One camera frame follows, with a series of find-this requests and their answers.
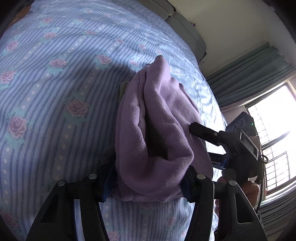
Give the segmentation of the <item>purple sweatshirt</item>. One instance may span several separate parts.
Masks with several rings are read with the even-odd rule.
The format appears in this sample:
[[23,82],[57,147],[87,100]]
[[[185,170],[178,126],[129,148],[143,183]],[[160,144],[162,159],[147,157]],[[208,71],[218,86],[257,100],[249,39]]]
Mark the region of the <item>purple sweatshirt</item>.
[[189,166],[208,178],[213,167],[205,143],[190,134],[199,111],[170,74],[163,56],[127,84],[115,129],[118,186],[113,197],[131,202],[167,202],[182,196]]

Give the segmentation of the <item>green curtain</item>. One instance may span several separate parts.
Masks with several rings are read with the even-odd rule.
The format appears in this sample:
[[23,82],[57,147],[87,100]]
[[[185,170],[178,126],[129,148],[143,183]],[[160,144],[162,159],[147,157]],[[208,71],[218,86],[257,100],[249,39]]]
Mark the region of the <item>green curtain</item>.
[[257,96],[295,71],[269,43],[253,49],[206,77],[220,108]]

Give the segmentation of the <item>blue floral striped bedspread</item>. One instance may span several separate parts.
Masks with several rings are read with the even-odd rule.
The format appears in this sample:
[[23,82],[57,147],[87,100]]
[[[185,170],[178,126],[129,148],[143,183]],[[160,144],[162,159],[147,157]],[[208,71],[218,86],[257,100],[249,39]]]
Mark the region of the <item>blue floral striped bedspread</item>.
[[111,150],[119,86],[156,56],[202,123],[226,120],[188,45],[137,1],[34,1],[1,38],[1,217],[25,240],[55,184]]

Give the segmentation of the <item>grey padded headboard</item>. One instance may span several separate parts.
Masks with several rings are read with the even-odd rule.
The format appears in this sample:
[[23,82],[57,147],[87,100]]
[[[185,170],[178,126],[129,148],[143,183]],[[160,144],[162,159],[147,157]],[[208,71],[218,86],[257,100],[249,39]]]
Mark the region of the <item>grey padded headboard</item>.
[[140,4],[161,17],[186,42],[198,62],[207,55],[207,46],[195,27],[165,0],[140,0]]

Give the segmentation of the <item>window with frame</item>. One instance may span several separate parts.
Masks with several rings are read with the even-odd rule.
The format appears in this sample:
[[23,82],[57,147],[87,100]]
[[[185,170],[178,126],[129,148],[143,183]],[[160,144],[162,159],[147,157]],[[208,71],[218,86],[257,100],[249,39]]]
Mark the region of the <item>window with frame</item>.
[[285,83],[246,106],[260,137],[266,194],[295,180],[295,94]]

